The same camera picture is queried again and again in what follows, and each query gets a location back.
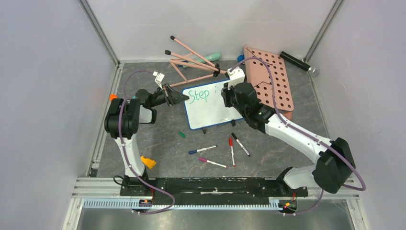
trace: orange object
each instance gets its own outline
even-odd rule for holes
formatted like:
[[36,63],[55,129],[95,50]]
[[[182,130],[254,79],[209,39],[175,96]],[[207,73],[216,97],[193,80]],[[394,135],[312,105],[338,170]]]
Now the orange object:
[[145,158],[144,156],[141,156],[141,161],[149,169],[152,169],[156,164],[156,161],[151,160],[150,158]]
[[115,94],[110,94],[110,101],[112,101],[113,99],[116,99],[116,98],[118,98],[117,95],[115,95]]
[[283,114],[284,117],[286,117],[288,120],[292,119],[292,112],[287,112],[285,114]]

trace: small whiteboard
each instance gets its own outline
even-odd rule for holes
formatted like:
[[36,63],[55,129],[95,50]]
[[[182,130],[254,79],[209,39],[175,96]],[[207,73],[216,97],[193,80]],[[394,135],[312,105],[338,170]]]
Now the small whiteboard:
[[185,108],[189,127],[192,130],[242,119],[235,108],[224,106],[220,93],[226,82],[229,80],[186,88],[182,91],[189,96],[185,101]]

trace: black marker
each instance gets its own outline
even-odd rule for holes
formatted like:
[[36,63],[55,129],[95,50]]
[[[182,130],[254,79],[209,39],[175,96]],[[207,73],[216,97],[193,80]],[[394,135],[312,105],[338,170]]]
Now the black marker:
[[231,135],[234,137],[234,139],[237,141],[237,143],[242,147],[242,149],[245,151],[245,153],[250,157],[251,154],[247,151],[247,149],[242,145],[241,141],[237,138],[237,136],[234,133],[231,133]]

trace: pink marker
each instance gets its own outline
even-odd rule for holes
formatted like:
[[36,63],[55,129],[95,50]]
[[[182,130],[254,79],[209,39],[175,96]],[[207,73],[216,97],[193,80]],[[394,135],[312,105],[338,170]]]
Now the pink marker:
[[216,163],[216,162],[209,161],[208,159],[203,158],[203,157],[199,157],[199,160],[200,160],[200,161],[203,161],[203,162],[207,162],[207,163],[215,164],[215,165],[218,165],[218,166],[221,166],[221,167],[224,167],[224,168],[228,168],[228,166],[227,166],[227,165],[218,164],[218,163]]

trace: marker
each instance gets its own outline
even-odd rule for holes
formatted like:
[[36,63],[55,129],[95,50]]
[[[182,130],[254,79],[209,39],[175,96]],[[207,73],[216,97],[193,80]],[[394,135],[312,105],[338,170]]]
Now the marker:
[[207,163],[215,164],[215,165],[218,165],[218,166],[221,166],[221,167],[224,167],[224,168],[228,168],[228,166],[227,166],[227,165],[218,164],[218,163],[216,163],[216,162],[209,161],[208,159],[203,158],[203,157],[199,157],[199,160],[200,160],[200,161],[203,161],[203,162],[207,162]]
[[216,147],[218,147],[218,145],[214,145],[214,146],[203,148],[203,149],[197,149],[197,150],[189,151],[189,154],[194,154],[194,153],[197,153],[197,152],[206,151],[208,149],[212,149],[212,148],[216,148]]
[[239,143],[239,145],[242,147],[242,149],[245,151],[245,153],[250,157],[251,154],[247,151],[247,149],[242,145],[241,141],[237,138],[237,136],[234,133],[231,133],[231,135],[234,137],[234,139]]
[[233,151],[233,140],[231,138],[228,139],[228,144],[231,148],[231,158],[233,159],[233,166],[236,166],[236,161],[234,160],[234,151]]

